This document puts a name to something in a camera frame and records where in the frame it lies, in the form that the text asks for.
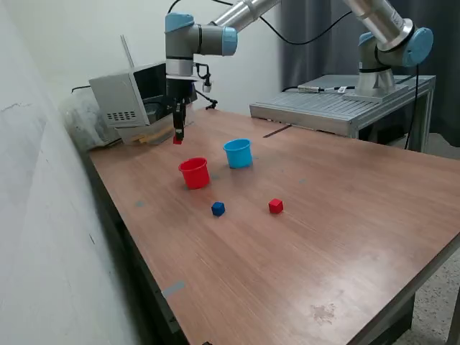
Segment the red cube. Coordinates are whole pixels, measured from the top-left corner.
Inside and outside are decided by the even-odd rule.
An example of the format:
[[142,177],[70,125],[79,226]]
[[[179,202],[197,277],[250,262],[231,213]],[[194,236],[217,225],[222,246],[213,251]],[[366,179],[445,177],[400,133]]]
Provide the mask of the red cube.
[[284,209],[284,206],[282,205],[281,200],[273,199],[268,204],[268,208],[270,209],[270,213],[281,213]]

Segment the red cup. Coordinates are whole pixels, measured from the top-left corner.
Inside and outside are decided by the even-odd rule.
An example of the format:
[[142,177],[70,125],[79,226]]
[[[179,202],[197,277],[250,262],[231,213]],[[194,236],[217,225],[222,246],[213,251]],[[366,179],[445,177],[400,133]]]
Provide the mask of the red cup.
[[206,158],[197,157],[179,165],[188,189],[200,189],[208,185],[209,172]]

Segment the white wall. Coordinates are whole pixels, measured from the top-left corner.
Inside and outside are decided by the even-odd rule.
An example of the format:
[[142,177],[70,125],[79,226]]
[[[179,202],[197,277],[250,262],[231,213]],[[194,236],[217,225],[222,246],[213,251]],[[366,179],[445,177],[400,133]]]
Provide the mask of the white wall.
[[0,344],[140,344],[119,250],[1,0],[0,43]]
[[[173,0],[4,1],[57,103],[73,86],[128,67],[121,34],[137,65],[165,59],[164,18]],[[208,23],[225,8],[211,0],[182,0],[175,11]],[[275,26],[276,11],[266,15]],[[280,91],[278,45],[278,38],[257,22],[239,35],[235,56],[197,58],[211,64],[210,96],[220,109],[248,114],[251,102]]]

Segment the table leg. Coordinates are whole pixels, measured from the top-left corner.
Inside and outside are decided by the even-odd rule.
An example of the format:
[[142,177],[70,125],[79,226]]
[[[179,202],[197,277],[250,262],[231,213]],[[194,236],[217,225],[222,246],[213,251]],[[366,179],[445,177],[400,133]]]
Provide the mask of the table leg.
[[454,317],[452,318],[451,331],[448,335],[447,345],[460,345],[460,291],[457,296]]
[[396,342],[406,331],[412,328],[415,295],[397,312],[394,321],[370,345],[390,345]]
[[430,134],[431,109],[433,108],[433,95],[431,90],[417,100],[417,111],[413,120],[412,132],[409,139],[409,150],[425,152]]

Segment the blue cube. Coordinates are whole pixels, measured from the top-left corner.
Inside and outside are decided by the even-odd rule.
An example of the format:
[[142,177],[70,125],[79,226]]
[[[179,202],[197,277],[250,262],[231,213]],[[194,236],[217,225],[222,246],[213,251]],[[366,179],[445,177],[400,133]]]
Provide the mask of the blue cube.
[[225,213],[225,205],[224,203],[214,203],[214,205],[211,207],[211,210],[213,211],[214,216],[222,216]]

